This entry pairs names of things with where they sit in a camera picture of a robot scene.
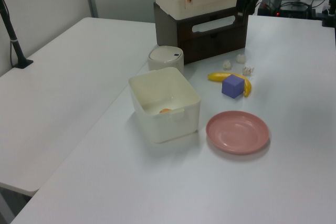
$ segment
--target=black stand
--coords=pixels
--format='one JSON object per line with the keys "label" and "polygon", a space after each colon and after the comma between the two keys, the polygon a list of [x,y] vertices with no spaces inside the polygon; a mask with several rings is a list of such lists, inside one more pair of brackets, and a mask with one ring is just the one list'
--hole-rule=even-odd
{"label": "black stand", "polygon": [[17,64],[14,65],[14,67],[23,69],[23,68],[29,66],[30,64],[32,64],[33,61],[32,60],[27,60],[22,53],[19,41],[16,38],[12,23],[10,21],[9,14],[7,12],[4,0],[0,0],[0,14],[1,14],[2,20],[5,23],[5,27],[7,29],[8,35],[10,37],[10,41],[13,44],[14,50],[15,50],[16,55],[17,55]]}
{"label": "black stand", "polygon": [[322,19],[322,26],[336,28],[336,20],[335,20],[336,0],[329,0],[329,4],[330,9],[328,12],[328,16]]}

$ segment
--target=white small object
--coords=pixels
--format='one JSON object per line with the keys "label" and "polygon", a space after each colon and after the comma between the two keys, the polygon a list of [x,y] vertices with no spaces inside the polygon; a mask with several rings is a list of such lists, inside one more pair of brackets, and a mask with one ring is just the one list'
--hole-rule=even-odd
{"label": "white small object", "polygon": [[246,62],[246,56],[245,56],[245,54],[238,54],[236,61],[239,64],[244,64]]}
{"label": "white small object", "polygon": [[230,62],[230,60],[224,60],[223,69],[231,69],[231,62]]}
{"label": "white small object", "polygon": [[183,74],[184,57],[183,51],[178,47],[161,46],[155,48],[148,56],[149,70],[162,68],[177,68]]}
{"label": "white small object", "polygon": [[[129,79],[135,114],[154,143],[198,128],[201,97],[176,68],[153,70]],[[162,109],[170,109],[160,114]]]}
{"label": "white small object", "polygon": [[243,76],[250,76],[253,73],[254,68],[244,67]]}

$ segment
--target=gray floor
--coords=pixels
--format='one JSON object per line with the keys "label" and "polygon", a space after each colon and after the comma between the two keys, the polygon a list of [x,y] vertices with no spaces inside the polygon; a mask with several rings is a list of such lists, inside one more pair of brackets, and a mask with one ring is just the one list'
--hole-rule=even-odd
{"label": "gray floor", "polygon": [[9,224],[31,197],[0,187],[0,224]]}

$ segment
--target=round white container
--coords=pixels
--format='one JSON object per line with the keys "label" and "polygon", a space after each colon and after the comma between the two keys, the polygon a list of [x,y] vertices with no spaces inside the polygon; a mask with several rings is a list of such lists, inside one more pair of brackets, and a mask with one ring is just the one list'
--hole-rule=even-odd
{"label": "round white container", "polygon": [[148,56],[149,70],[177,68],[183,74],[184,56],[181,48],[161,46],[155,48]]}

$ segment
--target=pink plate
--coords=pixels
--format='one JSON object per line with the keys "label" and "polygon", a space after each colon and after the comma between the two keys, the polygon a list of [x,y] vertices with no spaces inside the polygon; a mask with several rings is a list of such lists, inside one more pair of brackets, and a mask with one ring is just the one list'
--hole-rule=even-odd
{"label": "pink plate", "polygon": [[226,111],[213,116],[206,134],[224,152],[248,154],[260,150],[269,139],[266,123],[243,111]]}

